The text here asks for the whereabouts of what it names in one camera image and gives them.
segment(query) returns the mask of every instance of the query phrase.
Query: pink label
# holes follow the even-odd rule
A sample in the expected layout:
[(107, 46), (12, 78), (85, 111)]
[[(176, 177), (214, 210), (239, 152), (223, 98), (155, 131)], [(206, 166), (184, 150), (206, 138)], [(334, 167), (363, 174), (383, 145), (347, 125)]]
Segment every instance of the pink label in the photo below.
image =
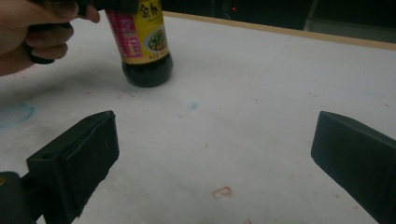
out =
[(125, 58), (143, 57), (132, 15), (111, 10), (106, 10), (106, 15), (111, 23), (121, 56)]

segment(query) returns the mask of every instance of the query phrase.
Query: white surface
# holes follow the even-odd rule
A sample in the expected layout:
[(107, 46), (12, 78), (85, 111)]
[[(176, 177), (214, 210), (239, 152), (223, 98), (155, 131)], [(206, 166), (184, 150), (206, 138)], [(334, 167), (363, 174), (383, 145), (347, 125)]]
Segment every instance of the white surface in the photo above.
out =
[(165, 18), (173, 78), (139, 89), (102, 16), (59, 62), (0, 77), (1, 171), (113, 110), (120, 158), (77, 224), (375, 223), (310, 149), (320, 110), (396, 138), (396, 52)]

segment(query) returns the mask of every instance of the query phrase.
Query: dark background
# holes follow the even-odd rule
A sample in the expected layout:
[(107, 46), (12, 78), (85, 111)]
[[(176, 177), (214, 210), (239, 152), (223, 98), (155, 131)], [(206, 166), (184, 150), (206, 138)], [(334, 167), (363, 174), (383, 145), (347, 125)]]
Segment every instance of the dark background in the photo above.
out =
[[(163, 9), (303, 30), (313, 0), (162, 0)], [(315, 18), (396, 29), (396, 0), (319, 0)]]

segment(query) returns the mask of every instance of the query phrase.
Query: dark glass bottle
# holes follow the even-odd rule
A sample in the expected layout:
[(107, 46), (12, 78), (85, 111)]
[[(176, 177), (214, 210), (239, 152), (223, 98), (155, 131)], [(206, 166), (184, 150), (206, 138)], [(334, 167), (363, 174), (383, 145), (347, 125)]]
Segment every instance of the dark glass bottle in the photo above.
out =
[(130, 83), (154, 87), (166, 82), (173, 61), (166, 41), (161, 0), (139, 0), (136, 14), (106, 10)]

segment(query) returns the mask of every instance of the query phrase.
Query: wooden trim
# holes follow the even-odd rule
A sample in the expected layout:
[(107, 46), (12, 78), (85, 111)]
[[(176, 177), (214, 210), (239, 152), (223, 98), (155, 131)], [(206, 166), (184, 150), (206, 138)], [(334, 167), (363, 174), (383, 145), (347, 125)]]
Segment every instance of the wooden trim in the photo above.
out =
[(331, 42), (336, 42), (336, 43), (341, 43), (341, 44), (357, 45), (357, 46), (376, 48), (376, 49), (396, 50), (396, 44), (374, 41), (374, 40), (365, 40), (365, 39), (358, 39), (358, 38), (339, 36), (339, 35), (325, 35), (325, 34), (320, 34), (320, 33), (292, 30), (292, 29), (280, 28), (280, 27), (275, 27), (275, 26), (254, 24), (254, 23), (248, 23), (248, 22), (242, 22), (242, 21), (227, 21), (227, 20), (222, 20), (222, 19), (203, 17), (203, 16), (195, 16), (195, 15), (182, 14), (182, 13), (169, 12), (169, 11), (165, 11), (163, 13), (163, 15), (166, 17), (174, 17), (174, 18), (180, 18), (180, 19), (190, 20), (190, 21), (211, 22), (211, 23), (220, 24), (220, 25), (241, 27), (241, 28), (246, 28), (246, 29), (251, 29), (251, 30), (260, 30), (260, 31), (271, 32), (271, 33), (282, 34), (282, 35), (295, 35), (295, 36), (299, 36), (299, 37), (331, 41)]

